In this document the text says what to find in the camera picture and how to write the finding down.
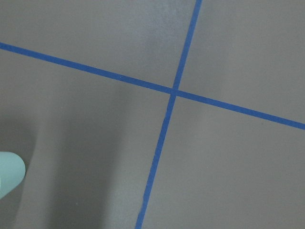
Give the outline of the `green plastic cup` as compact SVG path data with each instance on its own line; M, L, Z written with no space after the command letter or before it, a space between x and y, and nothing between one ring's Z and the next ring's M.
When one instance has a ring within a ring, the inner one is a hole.
M5 197L24 179L25 163L20 156L12 152L0 153L0 198Z

